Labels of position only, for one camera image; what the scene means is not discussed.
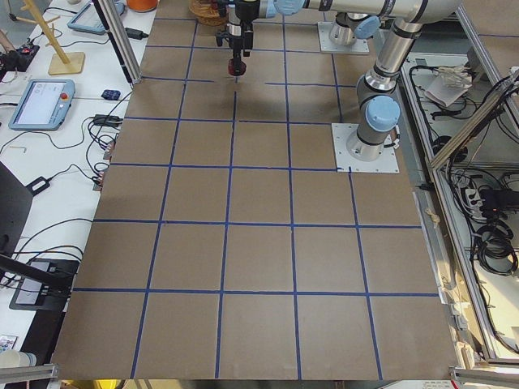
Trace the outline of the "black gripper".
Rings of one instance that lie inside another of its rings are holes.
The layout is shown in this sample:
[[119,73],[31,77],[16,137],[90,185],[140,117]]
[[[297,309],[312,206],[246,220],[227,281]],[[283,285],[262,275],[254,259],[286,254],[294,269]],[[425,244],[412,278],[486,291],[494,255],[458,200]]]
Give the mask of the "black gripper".
[[229,47],[233,51],[232,58],[249,57],[253,48],[253,23],[227,24],[226,37]]

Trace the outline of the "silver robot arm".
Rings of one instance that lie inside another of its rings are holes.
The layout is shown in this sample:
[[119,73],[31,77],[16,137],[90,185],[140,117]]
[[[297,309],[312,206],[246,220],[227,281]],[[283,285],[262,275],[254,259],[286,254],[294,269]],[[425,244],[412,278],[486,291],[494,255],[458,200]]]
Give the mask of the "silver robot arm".
[[372,38],[379,27],[376,15],[337,12],[328,37],[336,45],[350,46],[358,39]]
[[241,76],[246,71],[243,57],[249,56],[256,19],[276,14],[295,15],[302,9],[334,11],[336,26],[351,31],[358,39],[373,36],[380,21],[392,17],[392,27],[373,67],[358,80],[356,91],[360,123],[347,141],[348,153],[357,160],[372,162],[382,153],[388,134],[396,127],[401,108],[394,99],[397,76],[415,40],[426,24],[451,15],[458,1],[216,1],[226,30],[216,34],[217,44],[227,41],[233,50],[228,72]]

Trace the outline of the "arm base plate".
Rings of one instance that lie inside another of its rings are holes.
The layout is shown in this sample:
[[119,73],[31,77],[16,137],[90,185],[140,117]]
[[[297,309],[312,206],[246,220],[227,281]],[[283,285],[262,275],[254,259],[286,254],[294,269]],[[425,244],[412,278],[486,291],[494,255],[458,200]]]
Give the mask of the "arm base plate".
[[356,123],[333,123],[332,143],[337,172],[399,173],[396,149],[398,139],[387,135],[384,143],[371,146],[357,134]]
[[341,53],[350,55],[368,55],[367,40],[358,39],[351,29],[334,22],[318,22],[320,51],[322,53]]

